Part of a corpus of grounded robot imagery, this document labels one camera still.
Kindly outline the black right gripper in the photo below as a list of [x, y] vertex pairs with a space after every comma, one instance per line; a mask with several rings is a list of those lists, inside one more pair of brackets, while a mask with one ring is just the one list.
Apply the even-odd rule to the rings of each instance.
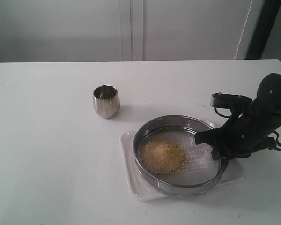
[[227, 129], [216, 128], [197, 132], [197, 145], [213, 145], [214, 161], [222, 158], [246, 157], [270, 148], [281, 151], [281, 144], [268, 136], [281, 126], [281, 75], [271, 73], [260, 83], [257, 96], [243, 115]]

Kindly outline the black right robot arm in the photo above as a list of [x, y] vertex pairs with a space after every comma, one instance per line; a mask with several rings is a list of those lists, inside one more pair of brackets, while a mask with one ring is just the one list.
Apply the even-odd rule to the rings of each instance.
[[219, 128], [197, 132], [195, 143], [212, 146], [212, 159], [247, 158], [269, 149], [281, 151], [281, 143], [270, 137], [281, 127], [281, 75], [271, 73], [260, 83], [254, 100], [247, 96], [214, 93], [211, 106], [229, 109], [230, 116]]

